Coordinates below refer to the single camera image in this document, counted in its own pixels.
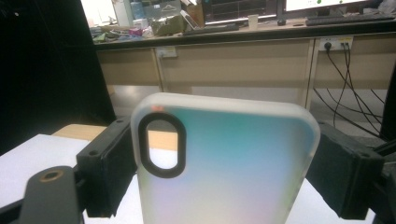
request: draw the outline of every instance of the translucent phone case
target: translucent phone case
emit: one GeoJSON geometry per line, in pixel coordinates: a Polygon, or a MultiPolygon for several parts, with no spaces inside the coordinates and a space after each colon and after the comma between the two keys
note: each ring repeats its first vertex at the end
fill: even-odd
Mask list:
{"type": "Polygon", "coordinates": [[[173,93],[144,99],[131,125],[145,224],[284,223],[319,140],[297,105],[173,93]],[[174,170],[148,158],[154,119],[177,126],[174,170]]]}

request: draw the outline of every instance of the beige desk panel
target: beige desk panel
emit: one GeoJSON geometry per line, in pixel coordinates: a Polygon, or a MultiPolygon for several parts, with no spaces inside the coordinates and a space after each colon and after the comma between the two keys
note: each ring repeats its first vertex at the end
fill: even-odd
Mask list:
{"type": "Polygon", "coordinates": [[[177,47],[162,59],[168,87],[304,86],[309,39],[177,47]]]}
{"type": "Polygon", "coordinates": [[[97,54],[107,85],[159,85],[152,49],[107,50],[97,54]]]}
{"type": "MultiPolygon", "coordinates": [[[[335,64],[345,76],[347,67],[343,51],[331,51],[335,64]]],[[[396,34],[355,36],[351,49],[350,73],[357,89],[384,89],[396,62],[396,34]]],[[[325,52],[318,54],[315,88],[342,88],[337,70],[325,52]]]]}

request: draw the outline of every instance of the black camera cutout rim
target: black camera cutout rim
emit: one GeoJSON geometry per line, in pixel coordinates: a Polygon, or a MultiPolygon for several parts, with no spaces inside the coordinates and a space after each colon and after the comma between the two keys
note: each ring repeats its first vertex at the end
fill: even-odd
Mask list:
{"type": "Polygon", "coordinates": [[[143,166],[153,175],[161,178],[174,178],[183,173],[186,166],[186,129],[183,123],[174,115],[164,112],[154,112],[143,117],[138,126],[140,160],[143,166]],[[149,155],[148,126],[152,121],[164,120],[172,124],[177,131],[177,164],[170,169],[155,165],[149,155]]]}

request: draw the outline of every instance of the cup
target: cup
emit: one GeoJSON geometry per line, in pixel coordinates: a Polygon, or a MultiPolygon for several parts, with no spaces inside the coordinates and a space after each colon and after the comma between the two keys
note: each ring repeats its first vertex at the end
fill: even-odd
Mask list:
{"type": "Polygon", "coordinates": [[[259,15],[249,15],[248,18],[248,29],[257,30],[257,23],[259,22],[259,15]]]}

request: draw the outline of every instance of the desk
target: desk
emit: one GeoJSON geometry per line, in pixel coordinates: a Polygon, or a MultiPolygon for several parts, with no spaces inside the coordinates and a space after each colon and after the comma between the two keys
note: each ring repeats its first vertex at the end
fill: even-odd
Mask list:
{"type": "MultiPolygon", "coordinates": [[[[92,127],[72,125],[57,132],[57,136],[38,135],[0,157],[0,207],[22,198],[25,182],[35,173],[56,165],[76,164],[75,155],[88,145],[89,141],[66,138],[75,136],[73,129],[76,132],[90,133],[92,127]]],[[[122,199],[116,217],[108,219],[87,218],[85,214],[84,216],[87,224],[143,224],[136,178],[122,199]]],[[[338,218],[305,180],[290,211],[287,224],[368,224],[373,218],[373,212],[369,213],[365,221],[345,221],[338,218]]]]}
{"type": "MultiPolygon", "coordinates": [[[[251,32],[159,37],[138,42],[96,46],[107,85],[159,86],[163,91],[195,94],[210,88],[279,90],[264,100],[310,106],[313,88],[342,88],[343,81],[319,51],[323,36],[354,36],[350,71],[356,89],[386,90],[396,61],[396,21],[316,27],[295,26],[304,20],[259,25],[251,32]],[[176,48],[176,58],[157,54],[158,47],[176,48]]],[[[332,52],[344,71],[343,52],[332,52]]]]}

